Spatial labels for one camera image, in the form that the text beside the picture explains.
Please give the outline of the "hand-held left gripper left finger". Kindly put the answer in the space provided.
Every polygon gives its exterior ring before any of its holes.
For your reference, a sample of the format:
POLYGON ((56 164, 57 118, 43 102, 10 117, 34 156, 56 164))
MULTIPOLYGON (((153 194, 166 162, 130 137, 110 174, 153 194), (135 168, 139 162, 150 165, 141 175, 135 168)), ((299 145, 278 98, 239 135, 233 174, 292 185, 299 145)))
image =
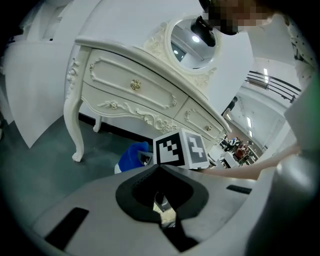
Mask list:
POLYGON ((73 209, 88 215, 63 252, 72 256, 177 256, 179 251, 156 223, 139 222, 128 216, 116 201, 116 190, 125 180, 146 170, 136 168, 88 182, 44 211, 33 231, 45 238, 73 209))

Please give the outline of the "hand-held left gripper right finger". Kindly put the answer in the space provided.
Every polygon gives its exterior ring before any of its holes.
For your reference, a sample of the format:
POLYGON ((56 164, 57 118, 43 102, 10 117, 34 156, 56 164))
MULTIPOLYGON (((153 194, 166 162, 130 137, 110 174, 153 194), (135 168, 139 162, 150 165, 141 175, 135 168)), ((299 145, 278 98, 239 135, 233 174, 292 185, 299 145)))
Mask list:
POLYGON ((174 226, 160 227, 166 243, 245 243, 257 222, 255 181, 206 175, 160 165, 164 194, 176 211, 174 226))

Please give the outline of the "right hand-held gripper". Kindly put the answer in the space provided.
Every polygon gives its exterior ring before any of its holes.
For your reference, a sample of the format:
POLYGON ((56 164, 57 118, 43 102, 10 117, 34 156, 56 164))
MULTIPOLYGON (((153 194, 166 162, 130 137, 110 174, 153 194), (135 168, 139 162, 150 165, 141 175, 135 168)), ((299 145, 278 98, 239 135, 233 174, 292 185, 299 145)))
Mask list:
POLYGON ((153 139, 153 152, 137 152, 144 165, 171 165, 186 170, 209 167, 208 153, 202 136, 180 128, 153 139))

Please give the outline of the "blue cloth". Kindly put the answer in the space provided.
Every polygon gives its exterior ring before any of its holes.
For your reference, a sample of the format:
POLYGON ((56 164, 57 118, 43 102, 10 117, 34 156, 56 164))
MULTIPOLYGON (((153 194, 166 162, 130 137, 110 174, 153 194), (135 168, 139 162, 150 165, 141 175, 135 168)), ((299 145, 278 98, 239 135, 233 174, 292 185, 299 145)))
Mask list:
POLYGON ((121 155, 120 160, 114 167, 114 173, 120 174, 122 172, 130 171, 132 169, 143 167, 144 164, 140 162, 138 152, 148 152, 148 142, 135 142, 121 155))

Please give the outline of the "person's right forearm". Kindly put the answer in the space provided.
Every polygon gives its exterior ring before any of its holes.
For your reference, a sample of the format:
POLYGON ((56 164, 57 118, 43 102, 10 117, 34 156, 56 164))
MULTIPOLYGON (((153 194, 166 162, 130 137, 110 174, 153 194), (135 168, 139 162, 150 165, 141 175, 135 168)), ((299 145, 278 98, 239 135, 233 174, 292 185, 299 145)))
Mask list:
POLYGON ((206 168, 201 169, 199 172, 206 175, 236 178, 236 179, 248 179, 248 180, 257 180, 260 176, 260 173, 264 169, 275 168, 280 161, 287 158, 291 155, 297 155, 301 151, 301 148, 298 144, 293 144, 278 154, 260 161, 252 165, 232 167, 232 168, 206 168))

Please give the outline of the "white carved dressing table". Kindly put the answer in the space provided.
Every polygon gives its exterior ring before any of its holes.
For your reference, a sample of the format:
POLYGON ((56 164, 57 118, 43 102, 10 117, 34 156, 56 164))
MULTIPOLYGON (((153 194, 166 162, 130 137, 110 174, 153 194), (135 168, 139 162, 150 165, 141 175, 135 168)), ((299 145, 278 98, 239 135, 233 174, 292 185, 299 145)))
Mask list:
POLYGON ((75 144, 75 162, 84 155, 79 124, 82 104, 97 115, 95 132, 102 118, 122 118, 124 130, 147 138, 180 128, 196 132, 210 150, 231 131, 203 91, 144 49, 85 36, 77 37, 75 43, 79 52, 66 76, 69 88, 63 108, 75 144))

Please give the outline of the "black railing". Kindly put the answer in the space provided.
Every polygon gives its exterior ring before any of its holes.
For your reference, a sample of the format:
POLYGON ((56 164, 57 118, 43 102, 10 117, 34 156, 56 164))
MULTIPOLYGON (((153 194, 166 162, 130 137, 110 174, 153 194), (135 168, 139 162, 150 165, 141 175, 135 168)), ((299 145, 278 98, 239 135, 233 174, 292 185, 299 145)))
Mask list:
POLYGON ((252 70, 248 72, 244 81, 260 89, 275 93, 291 104, 302 92, 300 88, 286 81, 252 70))

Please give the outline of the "person's polka dot shirt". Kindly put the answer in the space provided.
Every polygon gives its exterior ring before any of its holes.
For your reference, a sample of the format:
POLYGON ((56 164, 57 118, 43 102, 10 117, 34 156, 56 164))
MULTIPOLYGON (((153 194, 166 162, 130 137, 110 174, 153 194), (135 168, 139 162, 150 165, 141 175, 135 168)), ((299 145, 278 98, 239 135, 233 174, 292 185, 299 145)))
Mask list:
POLYGON ((249 29, 253 56, 275 66, 286 66, 289 74, 279 75, 306 88, 319 72, 318 58, 305 35, 287 15, 274 14, 265 23, 249 29))

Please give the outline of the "oval mirror white frame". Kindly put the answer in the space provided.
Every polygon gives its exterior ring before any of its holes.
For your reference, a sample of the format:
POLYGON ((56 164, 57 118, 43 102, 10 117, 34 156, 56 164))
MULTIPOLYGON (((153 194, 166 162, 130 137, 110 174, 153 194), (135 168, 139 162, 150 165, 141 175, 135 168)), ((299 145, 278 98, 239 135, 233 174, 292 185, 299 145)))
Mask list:
POLYGON ((145 41, 143 49, 166 63, 199 91, 204 93, 217 70, 221 53, 221 33, 213 27, 216 45, 207 46, 191 31, 192 22, 201 15, 184 15, 163 22, 145 41))

